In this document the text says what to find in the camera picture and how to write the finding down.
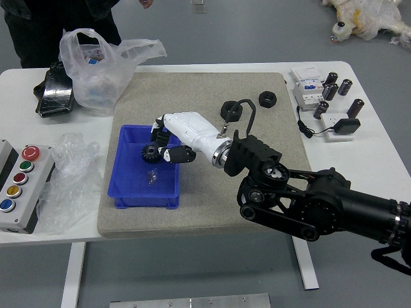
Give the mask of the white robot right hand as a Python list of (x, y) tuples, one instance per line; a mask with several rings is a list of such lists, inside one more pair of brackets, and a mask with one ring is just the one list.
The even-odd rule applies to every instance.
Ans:
[(167, 162), (183, 163), (201, 152), (214, 167), (224, 167), (232, 139), (215, 128), (198, 112), (177, 112), (158, 117), (150, 140)]

